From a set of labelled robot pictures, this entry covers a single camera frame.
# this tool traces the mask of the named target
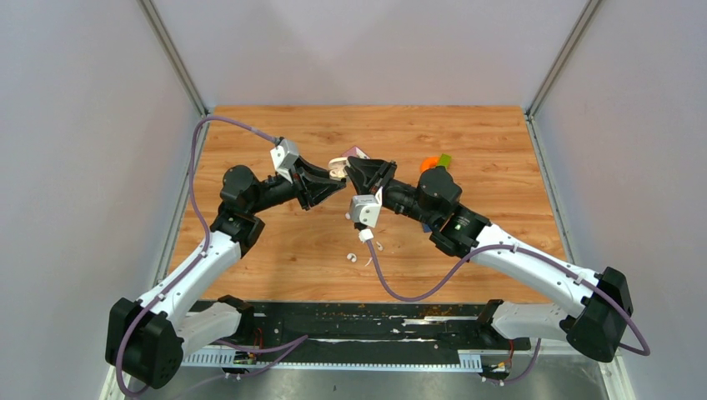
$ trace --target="white panel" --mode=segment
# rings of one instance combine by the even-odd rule
[[[204,101],[528,106],[585,0],[157,0]]]
[[[604,2],[538,117],[577,262],[628,276],[654,351],[626,358],[642,400],[704,397],[705,16]]]
[[[95,399],[196,115],[135,1],[3,2],[0,38],[0,398]]]

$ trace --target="cable connector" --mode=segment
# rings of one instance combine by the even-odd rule
[[[370,229],[362,229],[359,232],[359,239],[362,243],[366,243],[368,240],[373,240],[374,233]]]

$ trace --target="cable clip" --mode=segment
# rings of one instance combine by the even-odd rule
[[[577,274],[577,278],[574,280],[574,284],[579,286],[586,277],[586,272],[582,271]]]

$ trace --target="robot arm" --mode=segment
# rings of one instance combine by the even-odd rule
[[[362,241],[373,237],[381,208],[427,224],[430,240],[443,253],[494,268],[550,298],[553,304],[490,301],[479,321],[489,335],[565,340],[601,362],[614,358],[626,321],[584,280],[633,312],[625,276],[611,267],[598,274],[531,247],[459,203],[462,189],[444,167],[422,173],[416,187],[393,179],[395,162],[349,157],[346,175],[356,188],[349,216]],[[559,263],[576,277],[550,265]]]
[[[122,298],[113,305],[106,361],[116,365],[128,326],[155,298],[159,301],[140,320],[123,356],[123,371],[152,388],[167,384],[182,360],[203,346],[252,332],[253,306],[235,297],[224,296],[207,310],[187,313],[213,281],[258,241],[265,223],[256,213],[295,198],[302,209],[309,210],[346,186],[343,179],[330,178],[328,170],[306,162],[287,139],[279,140],[271,156],[277,172],[274,177],[259,181],[244,165],[224,174],[222,202],[209,229],[210,241],[202,241],[177,269],[138,300]]]

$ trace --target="wood grain surface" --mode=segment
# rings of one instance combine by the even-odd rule
[[[416,184],[426,157],[452,156],[449,171],[464,190],[462,203],[517,238],[564,258],[543,179],[519,107],[218,107],[274,136],[294,140],[302,156],[326,167],[353,145],[372,158],[398,163],[396,178]],[[213,122],[198,165],[195,190],[207,221],[216,216],[223,173],[248,165],[258,179],[273,174],[269,143],[252,133]],[[257,245],[207,290],[204,298],[231,294],[248,300],[394,302],[382,288],[352,223],[344,218],[350,185],[324,204],[303,211],[297,201],[261,212]],[[418,222],[384,210],[374,229],[384,275],[401,295],[428,291],[456,263],[443,255]],[[171,269],[189,255],[203,231],[188,207]],[[357,262],[346,259],[348,253]],[[426,302],[517,303],[548,300],[500,272],[469,264]]]

